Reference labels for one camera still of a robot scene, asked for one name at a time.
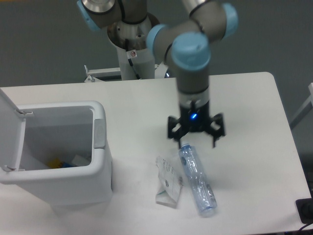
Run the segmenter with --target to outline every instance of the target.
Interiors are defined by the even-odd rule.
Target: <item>gray floor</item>
[[[272,73],[290,120],[313,82],[313,1],[228,2],[238,11],[240,27],[236,35],[211,46],[211,74]],[[179,0],[148,4],[162,23],[187,19]],[[89,69],[118,67],[106,31],[89,31],[76,0],[0,2],[0,43],[0,87],[83,82],[84,64]],[[304,167],[310,169],[313,113],[293,136]]]

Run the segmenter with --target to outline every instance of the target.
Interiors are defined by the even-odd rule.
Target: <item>white trash bin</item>
[[[90,164],[51,169],[76,155]],[[19,107],[0,89],[0,183],[16,184],[51,205],[108,201],[112,156],[103,106],[96,101]]]

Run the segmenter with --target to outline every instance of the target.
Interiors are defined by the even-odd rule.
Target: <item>plastic water bottle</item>
[[[217,203],[195,148],[188,143],[183,143],[179,150],[179,157],[200,215],[210,215],[212,209],[217,207]]]

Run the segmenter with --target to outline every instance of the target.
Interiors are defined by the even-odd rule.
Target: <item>trash bin lid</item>
[[[19,169],[25,123],[23,112],[0,89],[0,167],[5,171]]]

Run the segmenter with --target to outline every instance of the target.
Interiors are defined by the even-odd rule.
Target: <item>hinge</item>
[[[16,109],[16,112],[18,112],[23,117],[26,116],[26,115],[33,115],[34,114],[33,112],[25,112],[25,111],[19,110],[19,109]]]

